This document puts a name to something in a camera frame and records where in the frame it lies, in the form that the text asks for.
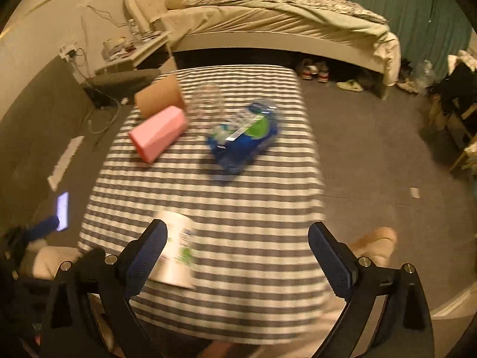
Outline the white paper cup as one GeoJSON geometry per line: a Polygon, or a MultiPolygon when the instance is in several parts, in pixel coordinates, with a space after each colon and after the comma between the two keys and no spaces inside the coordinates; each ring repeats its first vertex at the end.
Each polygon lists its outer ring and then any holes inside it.
{"type": "Polygon", "coordinates": [[[162,210],[155,218],[167,227],[167,242],[149,280],[179,288],[194,289],[192,234],[194,222],[178,212],[162,210]]]}

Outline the green slipper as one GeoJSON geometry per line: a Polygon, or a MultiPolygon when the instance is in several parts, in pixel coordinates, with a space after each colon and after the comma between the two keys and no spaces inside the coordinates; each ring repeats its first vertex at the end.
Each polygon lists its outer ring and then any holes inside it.
{"type": "Polygon", "coordinates": [[[352,91],[352,92],[363,91],[363,87],[361,86],[361,84],[354,79],[350,79],[346,82],[337,82],[336,86],[343,91],[352,91]]]}

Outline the white bed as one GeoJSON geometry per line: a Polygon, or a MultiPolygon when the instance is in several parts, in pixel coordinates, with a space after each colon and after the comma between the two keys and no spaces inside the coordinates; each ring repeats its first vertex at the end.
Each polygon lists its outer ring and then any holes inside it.
{"type": "Polygon", "coordinates": [[[124,0],[142,32],[168,31],[178,51],[275,49],[328,57],[382,75],[385,87],[398,81],[399,38],[389,24],[265,2],[167,10],[152,0],[124,0]]]}

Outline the lit smartphone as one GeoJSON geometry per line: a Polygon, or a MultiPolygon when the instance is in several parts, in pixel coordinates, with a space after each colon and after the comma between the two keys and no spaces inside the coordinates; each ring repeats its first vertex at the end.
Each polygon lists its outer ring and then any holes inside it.
{"type": "Polygon", "coordinates": [[[57,198],[56,214],[58,217],[57,231],[63,231],[69,226],[69,193],[61,193],[57,198]]]}

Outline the wall power socket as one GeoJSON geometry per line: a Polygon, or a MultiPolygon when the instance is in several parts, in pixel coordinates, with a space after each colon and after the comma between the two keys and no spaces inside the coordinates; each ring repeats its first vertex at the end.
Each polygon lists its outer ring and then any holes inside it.
{"type": "Polygon", "coordinates": [[[60,58],[67,62],[74,60],[77,54],[78,47],[76,44],[62,44],[58,52],[60,58]]]}

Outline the sneakers under bed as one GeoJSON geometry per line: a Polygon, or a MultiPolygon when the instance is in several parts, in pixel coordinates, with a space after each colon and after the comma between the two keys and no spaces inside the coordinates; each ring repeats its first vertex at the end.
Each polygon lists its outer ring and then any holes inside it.
{"type": "Polygon", "coordinates": [[[321,83],[329,82],[329,68],[325,61],[314,62],[310,58],[303,59],[298,63],[296,72],[304,80],[316,79],[321,83]]]}

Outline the clear plastic cup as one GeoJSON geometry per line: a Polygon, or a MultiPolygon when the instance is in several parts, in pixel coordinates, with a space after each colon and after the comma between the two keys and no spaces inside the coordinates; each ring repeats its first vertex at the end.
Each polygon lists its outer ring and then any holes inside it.
{"type": "Polygon", "coordinates": [[[189,124],[193,129],[212,129],[222,119],[223,97],[218,85],[200,85],[188,102],[189,124]]]}

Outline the chair with clothes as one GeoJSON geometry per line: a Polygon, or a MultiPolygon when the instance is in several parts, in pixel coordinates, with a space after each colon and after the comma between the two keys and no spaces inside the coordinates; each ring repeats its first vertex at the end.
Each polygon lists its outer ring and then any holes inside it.
{"type": "Polygon", "coordinates": [[[464,50],[447,57],[448,74],[429,88],[428,123],[445,130],[459,148],[450,171],[476,170],[476,56],[464,50]]]}

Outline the green curtain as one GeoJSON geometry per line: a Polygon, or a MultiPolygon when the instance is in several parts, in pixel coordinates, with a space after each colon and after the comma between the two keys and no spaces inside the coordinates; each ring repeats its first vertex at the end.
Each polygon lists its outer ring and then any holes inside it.
{"type": "Polygon", "coordinates": [[[455,0],[351,0],[388,20],[401,57],[416,67],[428,60],[438,79],[448,73],[447,57],[467,49],[471,24],[455,0]]]}

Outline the blue plastic water bottle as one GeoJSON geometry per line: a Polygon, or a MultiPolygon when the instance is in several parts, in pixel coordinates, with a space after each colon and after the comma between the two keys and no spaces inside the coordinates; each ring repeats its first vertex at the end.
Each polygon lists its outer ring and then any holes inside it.
{"type": "Polygon", "coordinates": [[[207,134],[206,144],[221,169],[237,175],[266,151],[280,133],[280,113],[270,101],[241,107],[207,134]]]}

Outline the large clear water jug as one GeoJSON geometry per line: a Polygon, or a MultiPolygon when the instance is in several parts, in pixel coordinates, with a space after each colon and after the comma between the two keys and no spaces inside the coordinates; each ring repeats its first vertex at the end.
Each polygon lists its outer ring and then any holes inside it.
{"type": "Polygon", "coordinates": [[[433,85],[435,77],[433,63],[427,59],[418,63],[413,71],[413,82],[418,91],[423,91],[425,88],[433,85]]]}

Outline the pink hexagonal cup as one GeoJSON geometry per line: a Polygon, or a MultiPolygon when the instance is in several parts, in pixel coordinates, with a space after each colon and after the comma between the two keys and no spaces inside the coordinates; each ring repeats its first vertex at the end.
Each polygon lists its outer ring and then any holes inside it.
{"type": "Polygon", "coordinates": [[[153,163],[179,138],[187,126],[188,119],[184,111],[179,107],[169,106],[139,124],[128,135],[139,157],[146,163],[153,163]]]}

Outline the brown paper cup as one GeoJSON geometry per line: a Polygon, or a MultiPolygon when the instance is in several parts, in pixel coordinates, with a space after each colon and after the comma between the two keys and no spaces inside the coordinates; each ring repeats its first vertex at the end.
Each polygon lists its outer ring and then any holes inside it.
{"type": "Polygon", "coordinates": [[[135,104],[143,119],[174,106],[186,108],[185,99],[176,74],[170,74],[154,81],[134,95],[135,104]]]}

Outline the checkered tablecloth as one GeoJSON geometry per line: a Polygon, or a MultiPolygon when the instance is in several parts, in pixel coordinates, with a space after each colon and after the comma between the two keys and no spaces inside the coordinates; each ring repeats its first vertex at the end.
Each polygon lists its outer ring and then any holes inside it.
{"type": "Polygon", "coordinates": [[[215,163],[197,131],[147,164],[128,136],[142,119],[131,111],[91,191],[78,248],[118,254],[157,212],[183,214],[193,223],[193,287],[146,283],[131,301],[138,318],[212,340],[292,340],[322,318],[331,295],[307,239],[324,218],[324,184],[298,77],[273,65],[200,67],[177,77],[187,99],[201,85],[218,86],[226,115],[274,103],[278,138],[236,176],[215,163]]]}

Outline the white nightstand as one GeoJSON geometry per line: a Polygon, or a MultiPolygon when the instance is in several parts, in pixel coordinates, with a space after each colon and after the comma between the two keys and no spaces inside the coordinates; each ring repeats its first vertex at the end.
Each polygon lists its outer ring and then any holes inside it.
{"type": "Polygon", "coordinates": [[[95,71],[95,75],[147,69],[159,69],[161,74],[177,70],[169,44],[169,32],[159,33],[155,38],[137,46],[132,52],[107,61],[95,71]]]}

